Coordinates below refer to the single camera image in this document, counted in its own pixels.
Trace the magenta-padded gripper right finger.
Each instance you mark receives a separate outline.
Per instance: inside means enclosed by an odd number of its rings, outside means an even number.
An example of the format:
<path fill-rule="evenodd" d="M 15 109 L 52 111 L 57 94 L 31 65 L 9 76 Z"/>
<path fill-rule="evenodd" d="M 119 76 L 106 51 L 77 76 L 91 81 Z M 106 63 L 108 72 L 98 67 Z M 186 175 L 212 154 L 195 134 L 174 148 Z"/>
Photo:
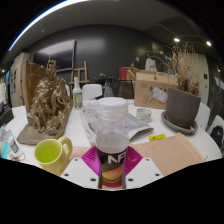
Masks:
<path fill-rule="evenodd" d="M 123 189 L 140 188 L 162 177 L 163 174 L 151 158 L 143 158 L 134 148 L 128 147 L 123 163 Z"/>

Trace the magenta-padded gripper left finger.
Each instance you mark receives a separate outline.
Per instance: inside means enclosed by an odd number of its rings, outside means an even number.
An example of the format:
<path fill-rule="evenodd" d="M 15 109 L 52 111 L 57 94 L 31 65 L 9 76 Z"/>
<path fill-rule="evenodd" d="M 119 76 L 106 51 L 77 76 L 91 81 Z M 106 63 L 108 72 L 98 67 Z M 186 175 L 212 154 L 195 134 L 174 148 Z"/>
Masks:
<path fill-rule="evenodd" d="M 74 147 L 61 177 L 84 188 L 101 189 L 101 164 L 96 147 Z"/>

